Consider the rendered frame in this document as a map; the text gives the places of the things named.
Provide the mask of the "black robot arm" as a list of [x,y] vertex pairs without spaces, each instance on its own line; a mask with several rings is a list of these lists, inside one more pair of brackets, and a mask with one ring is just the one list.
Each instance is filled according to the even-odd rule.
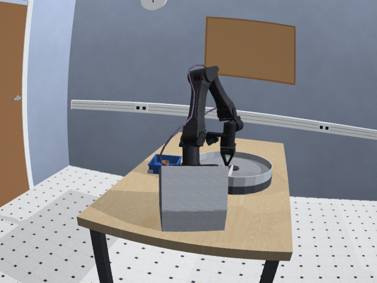
[[[200,70],[190,71],[190,78],[194,88],[191,88],[191,101],[188,119],[192,118],[183,126],[183,133],[180,138],[179,147],[183,148],[183,162],[178,165],[168,166],[218,166],[217,164],[200,164],[200,146],[204,142],[209,145],[216,143],[220,138],[220,147],[228,147],[227,135],[235,135],[243,128],[240,116],[237,116],[236,108],[225,93],[218,78],[218,66],[201,68]],[[207,132],[205,129],[204,114],[206,108],[206,97],[210,90],[217,107],[217,117],[224,123],[223,133]],[[226,134],[224,136],[223,134]],[[205,139],[206,138],[206,139]]]

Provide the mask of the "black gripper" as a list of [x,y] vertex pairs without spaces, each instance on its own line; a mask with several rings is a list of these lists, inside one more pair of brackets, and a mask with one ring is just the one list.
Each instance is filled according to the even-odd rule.
[[[223,158],[225,166],[229,165],[229,163],[231,162],[231,160],[232,160],[232,158],[233,158],[233,156],[235,154],[235,151],[236,151],[236,143],[234,143],[235,142],[235,135],[232,135],[231,137],[230,137],[230,135],[227,135],[227,136],[229,137],[229,139],[228,139],[228,147],[220,147],[220,154],[221,154],[221,156]],[[226,160],[225,154],[230,155],[230,158],[229,158],[228,162]]]

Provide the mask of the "blue crate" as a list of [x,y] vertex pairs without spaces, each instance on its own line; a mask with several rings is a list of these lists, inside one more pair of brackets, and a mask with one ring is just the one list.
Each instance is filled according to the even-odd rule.
[[[161,155],[161,161],[162,160],[168,160],[168,165],[178,165],[181,163],[182,156],[173,156],[173,155]],[[148,164],[149,170],[153,170],[153,174],[159,175],[159,168],[163,165],[161,165],[159,154],[155,154],[154,157],[151,159],[151,161]]]

